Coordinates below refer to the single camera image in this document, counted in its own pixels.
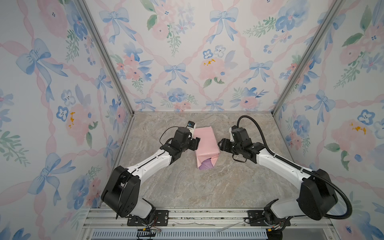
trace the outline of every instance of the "pink package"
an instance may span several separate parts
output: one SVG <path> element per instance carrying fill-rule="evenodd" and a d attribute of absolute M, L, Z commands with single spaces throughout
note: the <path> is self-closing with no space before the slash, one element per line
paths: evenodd
<path fill-rule="evenodd" d="M 220 149 L 217 146 L 212 127 L 196 128 L 193 137 L 200 138 L 199 147 L 195 151 L 197 167 L 200 170 L 213 168 L 220 154 Z"/>

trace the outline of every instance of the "purple paper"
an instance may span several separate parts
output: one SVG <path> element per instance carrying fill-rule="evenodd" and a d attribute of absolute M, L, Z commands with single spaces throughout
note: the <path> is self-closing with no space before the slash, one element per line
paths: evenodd
<path fill-rule="evenodd" d="M 212 165 L 212 162 L 211 162 L 211 159 L 208 158 L 206 160 L 204 160 L 202 163 L 201 163 L 201 166 L 199 167 L 200 170 L 206 170 L 206 169 L 211 169 L 213 168 L 214 166 Z"/>

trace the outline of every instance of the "gray stone surface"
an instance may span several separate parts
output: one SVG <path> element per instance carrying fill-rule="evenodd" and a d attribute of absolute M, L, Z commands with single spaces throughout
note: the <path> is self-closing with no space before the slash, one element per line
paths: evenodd
<path fill-rule="evenodd" d="M 151 156 L 159 147 L 159 137 L 171 126 L 212 126 L 217 141 L 229 138 L 228 129 L 242 113 L 137 113 L 120 161 L 129 167 Z M 271 114 L 249 114 L 260 125 L 272 151 L 291 160 Z M 242 119 L 253 142 L 262 142 L 256 126 Z M 173 137 L 175 128 L 166 132 L 164 143 Z M 140 188 L 143 198 L 157 207 L 264 207 L 273 199 L 289 198 L 298 190 L 283 177 L 251 161 L 235 162 L 232 155 L 221 152 L 213 169 L 199 170 L 196 155 L 186 150 L 181 158 L 149 178 Z"/>

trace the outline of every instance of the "slotted plastic cable duct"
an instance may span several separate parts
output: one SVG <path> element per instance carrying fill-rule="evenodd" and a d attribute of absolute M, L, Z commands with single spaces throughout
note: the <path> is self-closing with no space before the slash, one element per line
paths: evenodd
<path fill-rule="evenodd" d="M 91 239 L 137 239 L 137 229 L 96 229 Z M 146 232 L 139 232 L 140 239 L 149 239 Z M 268 239 L 265 229 L 162 229 L 152 239 Z"/>

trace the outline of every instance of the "floral wallpaper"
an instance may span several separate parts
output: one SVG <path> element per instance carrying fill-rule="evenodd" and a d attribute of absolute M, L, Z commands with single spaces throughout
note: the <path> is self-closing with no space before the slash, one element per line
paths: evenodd
<path fill-rule="evenodd" d="M 272 110 L 332 2 L 86 0 L 136 111 Z"/>
<path fill-rule="evenodd" d="M 71 0 L 0 19 L 0 239 L 76 239 L 130 115 Z"/>
<path fill-rule="evenodd" d="M 332 220 L 343 240 L 384 239 L 383 57 L 384 1 L 346 0 L 275 115 L 294 160 L 349 196 L 352 216 Z"/>

